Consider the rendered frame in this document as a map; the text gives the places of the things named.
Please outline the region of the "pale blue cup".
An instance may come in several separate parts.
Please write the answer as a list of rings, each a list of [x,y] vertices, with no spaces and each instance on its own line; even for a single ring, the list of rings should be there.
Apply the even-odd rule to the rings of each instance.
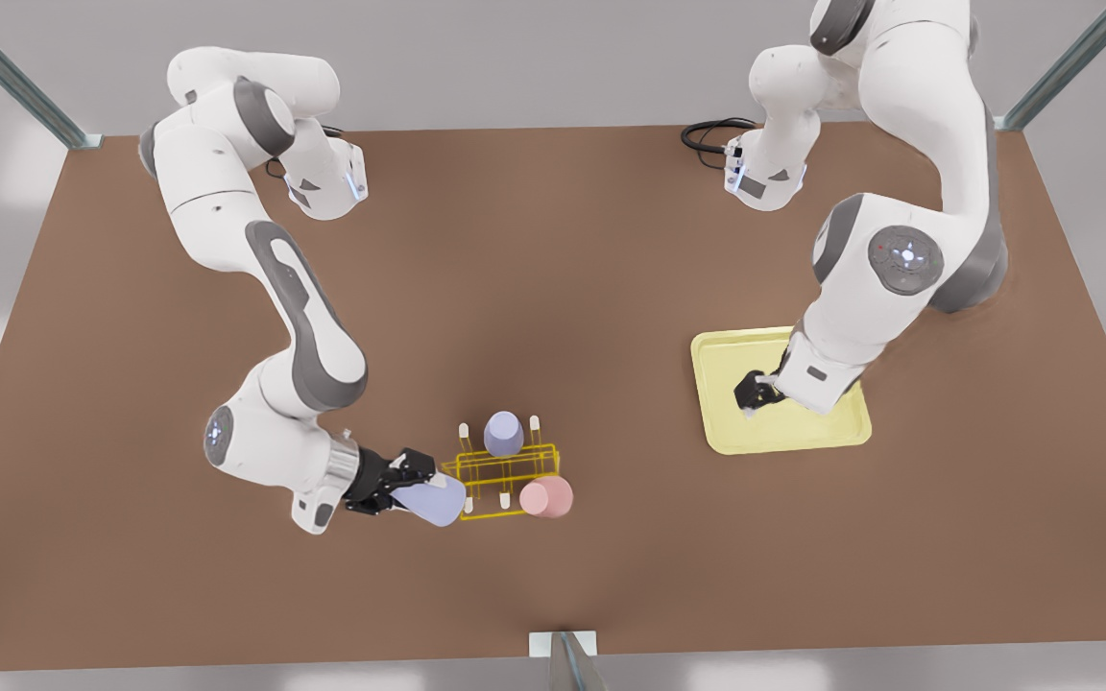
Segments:
[[[429,481],[392,490],[396,506],[430,522],[439,528],[451,525],[465,510],[465,483],[453,477],[435,473]]]

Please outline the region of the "yellow tray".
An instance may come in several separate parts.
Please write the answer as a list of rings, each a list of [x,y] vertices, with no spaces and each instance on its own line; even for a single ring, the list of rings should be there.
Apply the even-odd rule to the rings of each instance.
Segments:
[[[802,404],[766,404],[751,417],[734,402],[734,385],[747,371],[778,366],[793,328],[714,331],[690,342],[707,442],[724,456],[759,454],[865,443],[872,419],[860,385],[844,394],[828,415]]]

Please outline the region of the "lavender cup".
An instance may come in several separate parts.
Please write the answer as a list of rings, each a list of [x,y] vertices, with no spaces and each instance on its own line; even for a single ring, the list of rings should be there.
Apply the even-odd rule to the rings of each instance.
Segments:
[[[483,441],[493,458],[517,456],[525,444],[525,429],[513,412],[499,411],[487,421]]]

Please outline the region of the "pink cup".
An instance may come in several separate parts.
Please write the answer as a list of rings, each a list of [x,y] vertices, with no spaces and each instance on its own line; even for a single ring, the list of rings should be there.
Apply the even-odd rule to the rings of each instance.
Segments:
[[[519,506],[528,515],[541,519],[565,516],[574,502],[574,493],[563,477],[538,477],[519,492]]]

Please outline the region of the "silver frame post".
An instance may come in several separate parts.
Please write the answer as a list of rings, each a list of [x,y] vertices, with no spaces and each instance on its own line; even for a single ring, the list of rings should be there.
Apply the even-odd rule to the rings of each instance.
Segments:
[[[45,95],[12,59],[0,49],[0,87],[6,90],[17,103],[27,109],[36,122],[69,150],[86,151],[100,149],[104,137],[96,132],[83,130],[56,102]]]
[[[547,657],[547,691],[609,691],[596,664],[596,631],[528,634],[528,655]]]
[[[1106,48],[1106,8],[1093,19],[1066,52],[1048,66],[1044,74],[1006,113],[997,115],[997,130],[1025,130],[1027,124],[1061,95],[1072,80],[1087,67]]]

